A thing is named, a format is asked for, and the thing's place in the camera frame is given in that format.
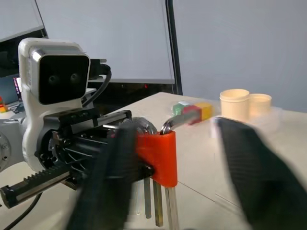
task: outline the orange object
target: orange object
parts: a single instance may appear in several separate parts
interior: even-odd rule
[[[176,134],[138,135],[138,155],[154,167],[152,179],[164,187],[177,185]]]
[[[213,107],[210,103],[207,102],[200,102],[194,104],[195,106],[201,109],[201,120],[207,120],[213,115]]]
[[[0,113],[5,113],[7,112],[6,109],[4,107],[0,107]]]

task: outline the red block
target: red block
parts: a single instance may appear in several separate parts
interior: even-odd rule
[[[199,117],[198,117],[197,119],[191,121],[191,122],[189,123],[189,125],[193,125],[193,124],[195,124],[195,123],[201,122],[201,108],[199,108],[199,107],[197,107],[197,106],[191,105],[191,106],[189,106],[189,107],[185,107],[185,108],[183,108],[182,113],[183,113],[183,114],[186,114],[186,113],[188,113],[188,112],[190,112],[190,111],[193,111],[193,110],[196,110],[196,111],[199,113]]]

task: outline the computer screen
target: computer screen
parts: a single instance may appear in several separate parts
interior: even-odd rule
[[[0,78],[0,96],[6,104],[21,100],[20,90],[18,90],[19,93],[17,93],[15,86],[15,81],[18,86],[17,79],[14,81],[14,78],[19,78],[19,74],[9,75]]]
[[[15,85],[15,90],[17,93],[18,100],[21,100],[21,92],[23,91],[21,88],[21,78],[14,77],[13,80],[14,80],[14,85]]]

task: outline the metal key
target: metal key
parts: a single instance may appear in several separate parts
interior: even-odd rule
[[[151,204],[149,177],[144,179],[144,198],[145,198],[145,216],[146,219],[150,219],[152,217],[152,204]]]
[[[138,132],[140,134],[154,135],[158,131],[156,127],[146,120],[144,117],[134,117],[132,122],[136,123]],[[162,191],[161,185],[156,181],[153,181],[153,198],[154,198],[154,215],[155,224],[158,227],[163,226],[163,206],[162,206]],[[144,179],[144,199],[145,199],[145,216],[150,219],[152,214],[151,208],[151,193],[150,193],[150,178]]]
[[[165,135],[187,122],[198,119],[200,116],[199,112],[191,111],[186,114],[177,115],[168,119],[163,126],[161,127],[160,135]],[[167,207],[167,216],[168,224],[170,230],[179,230],[179,219],[178,219],[178,208],[177,208],[177,199],[176,199],[176,189],[166,187],[165,188],[166,196],[166,207]]]
[[[154,215],[155,215],[155,224],[158,227],[163,226],[163,205],[162,205],[162,191],[161,185],[153,181],[153,198],[154,198]]]

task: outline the red 3d-printed part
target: red 3d-printed part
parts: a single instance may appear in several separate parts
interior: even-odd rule
[[[154,167],[152,179],[164,187],[177,185],[176,135],[139,135],[138,155]]]

